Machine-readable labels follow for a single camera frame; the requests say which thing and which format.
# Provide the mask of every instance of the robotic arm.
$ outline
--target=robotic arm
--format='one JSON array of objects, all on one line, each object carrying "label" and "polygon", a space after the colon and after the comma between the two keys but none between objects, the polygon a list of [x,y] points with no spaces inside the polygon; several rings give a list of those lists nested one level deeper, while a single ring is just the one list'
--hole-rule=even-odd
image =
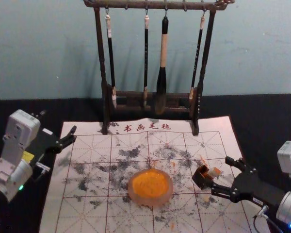
[{"label": "robotic arm", "polygon": [[[282,170],[291,176],[291,142],[286,142],[278,151],[278,158]],[[258,171],[245,163],[242,158],[235,161],[226,157],[225,162],[241,171],[231,187],[216,184],[211,176],[207,175],[206,166],[196,170],[192,177],[193,181],[201,189],[206,186],[210,187],[212,195],[229,199],[234,203],[249,200],[262,208],[258,216],[265,217],[273,225],[272,219],[278,219],[291,228],[291,192],[285,193],[281,189],[263,182],[258,176]]]},{"label": "robotic arm", "polygon": [[38,118],[22,110],[9,117],[0,157],[0,202],[9,203],[35,171],[40,170],[40,179],[50,170],[41,163],[46,153],[60,153],[76,140],[76,126],[59,139],[51,131],[40,129]]}]

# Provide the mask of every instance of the blue wall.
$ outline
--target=blue wall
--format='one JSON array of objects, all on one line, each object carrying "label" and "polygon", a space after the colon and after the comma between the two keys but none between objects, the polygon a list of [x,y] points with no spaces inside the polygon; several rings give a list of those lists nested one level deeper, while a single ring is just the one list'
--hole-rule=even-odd
[{"label": "blue wall", "polygon": [[[148,14],[148,88],[155,91],[164,11]],[[110,16],[117,89],[141,91],[145,11],[110,9]],[[104,17],[102,9],[110,82]],[[168,11],[170,92],[190,89],[200,17]],[[291,93],[291,0],[236,0],[217,12],[204,84],[205,95]],[[100,87],[93,9],[81,0],[0,0],[0,99],[99,98]]]}]

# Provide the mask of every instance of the wooden rack leg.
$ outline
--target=wooden rack leg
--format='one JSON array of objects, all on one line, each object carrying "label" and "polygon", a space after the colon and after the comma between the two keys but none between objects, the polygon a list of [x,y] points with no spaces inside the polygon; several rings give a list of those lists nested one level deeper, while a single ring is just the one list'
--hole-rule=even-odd
[{"label": "wooden rack leg", "polygon": [[204,53],[203,53],[203,59],[202,59],[202,67],[200,69],[200,75],[199,75],[199,82],[198,82],[197,88],[194,89],[193,117],[192,117],[192,131],[193,131],[194,136],[198,136],[199,134],[198,119],[199,119],[199,111],[200,111],[200,101],[203,94],[204,78],[205,78],[206,65],[207,65],[210,43],[211,43],[214,16],[215,16],[215,11],[210,11],[209,23],[208,23],[208,28],[207,28],[207,35],[206,35]]},{"label": "wooden rack leg", "polygon": [[108,133],[108,127],[110,123],[110,98],[108,91],[108,83],[106,80],[106,69],[105,69],[105,57],[103,52],[103,41],[101,33],[101,23],[100,23],[100,8],[94,8],[95,21],[96,21],[96,33],[97,33],[97,44],[98,44],[98,56],[100,62],[100,73],[101,73],[101,91],[103,99],[103,124],[101,132],[102,134]]}]

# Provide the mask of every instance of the black table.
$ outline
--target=black table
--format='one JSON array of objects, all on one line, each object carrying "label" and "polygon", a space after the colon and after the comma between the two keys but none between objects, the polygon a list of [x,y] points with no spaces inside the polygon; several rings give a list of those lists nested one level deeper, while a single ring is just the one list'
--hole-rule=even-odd
[{"label": "black table", "polygon": [[[0,100],[0,152],[8,116],[17,109],[48,113],[41,119],[43,128],[60,135],[64,121],[102,121],[102,101],[66,100]],[[209,96],[203,97],[201,118],[229,115],[246,161],[256,167],[261,178],[285,191],[291,191],[291,180],[283,175],[277,151],[291,140],[291,94]],[[154,114],[118,114],[112,120],[134,120]],[[164,114],[164,119],[188,119],[188,114]],[[47,165],[55,157],[48,155]],[[50,174],[39,183],[27,183],[13,201],[0,211],[0,232],[34,233],[40,219],[50,181]]]}]

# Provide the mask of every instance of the calligraphy mat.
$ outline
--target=calligraphy mat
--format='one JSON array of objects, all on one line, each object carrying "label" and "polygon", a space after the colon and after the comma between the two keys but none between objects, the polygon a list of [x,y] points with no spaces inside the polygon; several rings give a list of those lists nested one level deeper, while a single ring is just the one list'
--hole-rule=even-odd
[{"label": "calligraphy mat", "polygon": [[[251,233],[259,208],[232,203],[200,190],[192,181],[206,164],[231,186],[239,170],[225,157],[239,159],[229,117],[199,120],[193,136],[188,121],[141,119],[112,122],[102,135],[99,122],[65,122],[62,135],[77,126],[76,142],[57,155],[40,225],[41,233]],[[140,206],[127,195],[129,178],[155,167],[170,175],[174,194],[160,208]],[[257,220],[269,232],[264,220]]]}]

